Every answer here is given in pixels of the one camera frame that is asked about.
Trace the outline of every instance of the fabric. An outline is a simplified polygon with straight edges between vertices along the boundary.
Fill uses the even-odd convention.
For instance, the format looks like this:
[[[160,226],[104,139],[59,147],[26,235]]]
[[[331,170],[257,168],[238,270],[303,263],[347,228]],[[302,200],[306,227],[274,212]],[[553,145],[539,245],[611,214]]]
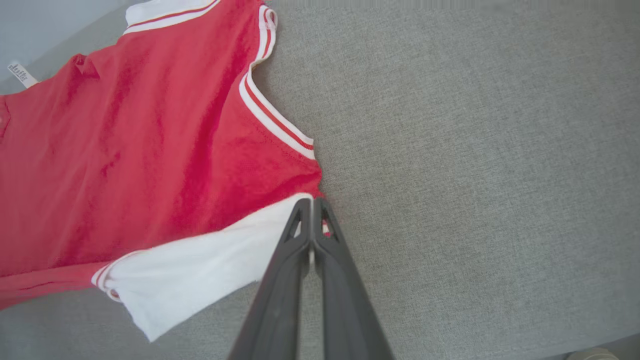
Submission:
[[[314,138],[397,359],[533,360],[640,332],[640,12],[588,4],[273,3],[278,43],[253,78]],[[0,311],[0,354],[226,359],[256,289],[153,344],[96,289],[49,295]],[[321,291],[311,271],[300,359],[323,358]],[[627,341],[605,348],[640,358]]]
[[[0,97],[0,307],[90,286],[132,251],[320,194],[313,140],[252,81],[275,13],[164,4],[133,6],[114,46]]]
[[[258,281],[271,260],[296,194],[215,233],[123,256],[92,283],[121,302],[150,341],[233,291]]]

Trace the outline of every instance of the gray upholstery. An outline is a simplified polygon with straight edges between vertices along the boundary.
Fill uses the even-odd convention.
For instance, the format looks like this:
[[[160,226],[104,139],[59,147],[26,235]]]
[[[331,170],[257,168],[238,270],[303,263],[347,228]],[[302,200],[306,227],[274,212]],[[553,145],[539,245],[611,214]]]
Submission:
[[[640,332],[640,15],[531,4],[273,5],[278,42],[255,80],[316,139],[398,359],[536,359]],[[0,313],[0,354],[223,359],[256,288],[151,345],[97,290],[51,295]],[[301,359],[322,355],[320,291],[308,277]]]

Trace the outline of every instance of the gray couch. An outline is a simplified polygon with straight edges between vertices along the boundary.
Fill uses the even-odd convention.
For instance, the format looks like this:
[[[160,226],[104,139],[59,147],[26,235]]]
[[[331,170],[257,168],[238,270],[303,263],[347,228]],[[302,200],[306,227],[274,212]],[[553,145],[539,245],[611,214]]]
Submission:
[[[640,332],[637,8],[273,7],[256,82],[316,139],[398,359],[537,359]],[[28,69],[113,43],[123,14]],[[32,300],[0,312],[0,358],[224,359],[256,289],[153,344],[97,290]],[[320,291],[307,277],[301,359],[322,358]]]

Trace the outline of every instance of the striped trim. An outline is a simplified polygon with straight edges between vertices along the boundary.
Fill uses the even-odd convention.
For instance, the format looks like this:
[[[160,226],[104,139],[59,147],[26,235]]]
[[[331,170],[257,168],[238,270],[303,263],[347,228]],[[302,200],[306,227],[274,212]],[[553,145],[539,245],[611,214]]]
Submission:
[[[103,266],[102,268],[100,268],[100,270],[96,271],[94,273],[93,276],[91,276],[91,283],[93,285],[96,285],[96,287],[98,287],[98,289],[104,291],[107,296],[109,296],[111,298],[111,300],[117,301],[117,302],[122,302],[113,292],[111,292],[111,290],[107,287],[106,281],[107,281],[107,277],[109,276],[109,272],[111,271],[111,269],[119,262],[121,262],[122,260],[133,256],[135,254],[138,254],[140,252],[144,252],[145,250],[135,250],[132,251],[124,256],[122,256],[121,258],[117,259],[116,261],[112,261],[110,263],[108,263],[107,265]]]
[[[276,42],[276,13],[267,6],[259,8],[260,44],[255,60],[242,77],[239,84],[240,97],[255,117],[277,138],[305,157],[314,160],[314,141],[304,135],[297,127],[285,119],[282,114],[264,97],[253,82],[252,70],[271,55]]]
[[[187,9],[187,10],[183,10],[180,11],[182,9],[171,9],[169,11],[175,11],[175,12],[171,12],[171,13],[167,13],[165,15],[160,15],[157,17],[153,17],[151,19],[147,19],[147,20],[140,20],[134,24],[129,25],[129,27],[124,31],[124,34],[128,34],[128,33],[135,33],[138,31],[145,31],[145,30],[151,30],[151,29],[159,29],[159,28],[165,28],[167,26],[171,26],[171,25],[176,25],[176,24],[180,24],[181,22],[185,22],[191,19],[195,19],[197,17],[200,17],[204,14],[206,14],[207,12],[209,12],[209,10],[213,9],[217,4],[220,3],[220,0],[215,0],[213,2],[211,2],[210,4],[208,4],[207,6],[201,6],[198,8],[194,8],[194,9]],[[130,7],[127,10],[127,18],[130,16],[129,12],[141,12],[143,14],[137,16],[140,17],[142,19],[144,19],[147,14],[144,13],[151,13],[152,11],[150,10],[146,10],[144,9],[144,7],[142,8],[137,8],[137,6],[145,6],[147,5],[147,3],[143,3],[143,4],[139,4],[139,5],[133,5],[132,7]]]

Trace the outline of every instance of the red and white shirt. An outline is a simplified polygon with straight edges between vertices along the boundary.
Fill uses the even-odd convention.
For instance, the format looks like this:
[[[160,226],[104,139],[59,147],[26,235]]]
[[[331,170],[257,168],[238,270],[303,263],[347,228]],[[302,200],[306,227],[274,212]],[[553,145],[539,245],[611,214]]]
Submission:
[[[282,204],[321,195],[313,140],[252,80],[275,44],[273,10],[154,0],[130,7],[127,21],[115,45],[0,96],[0,308],[92,278],[120,299],[128,273],[114,260],[137,269],[139,250],[148,259],[173,242],[179,254],[180,239],[237,223],[260,229],[261,209],[286,222]],[[274,217],[276,204],[285,215]],[[248,224],[251,214],[262,222]],[[237,250],[252,251],[220,243],[210,257],[233,263]],[[244,284],[231,279],[202,303]]]

